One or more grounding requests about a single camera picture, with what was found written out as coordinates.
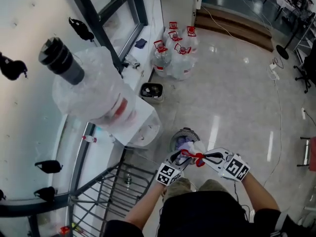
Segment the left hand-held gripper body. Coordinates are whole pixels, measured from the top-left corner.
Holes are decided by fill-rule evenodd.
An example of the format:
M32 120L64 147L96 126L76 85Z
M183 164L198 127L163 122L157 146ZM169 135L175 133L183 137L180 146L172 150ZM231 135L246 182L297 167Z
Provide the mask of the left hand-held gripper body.
M178 180L186 167L193 164L193 162L193 158L182 156L181 150L169 153L158 169L156 181L169 186Z

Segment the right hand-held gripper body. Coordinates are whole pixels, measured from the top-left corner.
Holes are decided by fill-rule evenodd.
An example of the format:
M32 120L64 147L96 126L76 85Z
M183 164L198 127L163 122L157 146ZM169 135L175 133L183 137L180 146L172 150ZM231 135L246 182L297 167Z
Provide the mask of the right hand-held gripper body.
M224 148L215 148L203 154L203 162L222 178L241 182L250 171L249 165L239 154Z

